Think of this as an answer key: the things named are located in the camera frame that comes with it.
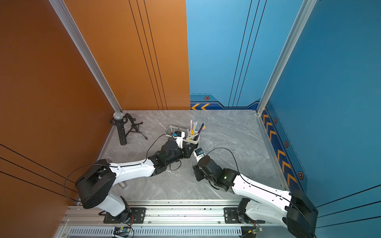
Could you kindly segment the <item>white toothbrush holder organizer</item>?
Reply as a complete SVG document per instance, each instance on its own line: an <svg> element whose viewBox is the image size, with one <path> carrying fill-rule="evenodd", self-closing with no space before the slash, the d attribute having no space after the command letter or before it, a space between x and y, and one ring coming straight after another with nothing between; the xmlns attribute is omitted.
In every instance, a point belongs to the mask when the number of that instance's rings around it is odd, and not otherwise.
<svg viewBox="0 0 381 238"><path fill-rule="evenodd" d="M189 129L184 129L181 127L176 127L169 125L166 130L166 134L169 134L169 136L173 137L180 137L184 143L189 143L189 144L198 144L199 143L199 133L197 130L194 132L189 131Z"/></svg>

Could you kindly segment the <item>yellow toothbrush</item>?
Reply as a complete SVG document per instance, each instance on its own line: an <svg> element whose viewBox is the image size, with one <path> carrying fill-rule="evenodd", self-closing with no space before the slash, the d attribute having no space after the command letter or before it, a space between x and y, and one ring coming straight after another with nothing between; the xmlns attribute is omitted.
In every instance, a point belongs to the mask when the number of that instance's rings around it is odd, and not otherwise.
<svg viewBox="0 0 381 238"><path fill-rule="evenodd" d="M192 135L195 135L195 134L196 134L196 127L197 127L197 121L194 121L194 122L193 122L193 126L192 126L192 131L191 131L191 134L192 134Z"/></svg>

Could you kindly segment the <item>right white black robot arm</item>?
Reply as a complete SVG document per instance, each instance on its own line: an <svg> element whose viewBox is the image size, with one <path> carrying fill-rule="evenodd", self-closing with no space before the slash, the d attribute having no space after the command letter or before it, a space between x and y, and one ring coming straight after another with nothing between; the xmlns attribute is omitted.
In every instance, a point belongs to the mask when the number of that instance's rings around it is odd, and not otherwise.
<svg viewBox="0 0 381 238"><path fill-rule="evenodd" d="M198 181L213 188L241 195L237 208L244 223L258 220L281 225L297 238L314 238L318 210L301 190L287 191L255 182L232 169L223 169L208 155L198 155L193 167Z"/></svg>

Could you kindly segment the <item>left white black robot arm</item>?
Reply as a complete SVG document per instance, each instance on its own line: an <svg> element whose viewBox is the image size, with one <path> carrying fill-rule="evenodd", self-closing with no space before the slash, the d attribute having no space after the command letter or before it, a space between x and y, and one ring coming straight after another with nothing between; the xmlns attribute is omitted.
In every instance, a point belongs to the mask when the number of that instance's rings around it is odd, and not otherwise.
<svg viewBox="0 0 381 238"><path fill-rule="evenodd" d="M132 163L109 163L102 159L91 167L75 182L82 206L85 209L99 208L120 223L130 222L132 210L122 196L111 193L111 188L121 182L159 175L172 163L189 159L198 148L198 143L179 146L169 139L154 155Z"/></svg>

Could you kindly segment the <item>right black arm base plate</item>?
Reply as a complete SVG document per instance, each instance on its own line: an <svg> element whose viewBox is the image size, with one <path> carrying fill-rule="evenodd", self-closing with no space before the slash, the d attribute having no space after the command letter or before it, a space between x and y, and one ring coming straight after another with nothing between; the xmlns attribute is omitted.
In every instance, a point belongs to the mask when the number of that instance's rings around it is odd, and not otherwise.
<svg viewBox="0 0 381 238"><path fill-rule="evenodd" d="M244 218L244 211L239 209L238 207L225 207L224 211L224 219L225 224L246 224L246 220Z"/></svg>

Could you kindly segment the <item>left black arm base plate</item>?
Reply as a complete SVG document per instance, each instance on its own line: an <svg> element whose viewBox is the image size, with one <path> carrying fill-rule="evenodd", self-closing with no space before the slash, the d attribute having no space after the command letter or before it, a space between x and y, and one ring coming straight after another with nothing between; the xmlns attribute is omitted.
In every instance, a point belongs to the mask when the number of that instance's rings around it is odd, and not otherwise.
<svg viewBox="0 0 381 238"><path fill-rule="evenodd" d="M104 224L143 224L146 214L145 207L128 208L127 211L122 212L117 217L113 217L110 213L106 212L104 215Z"/></svg>

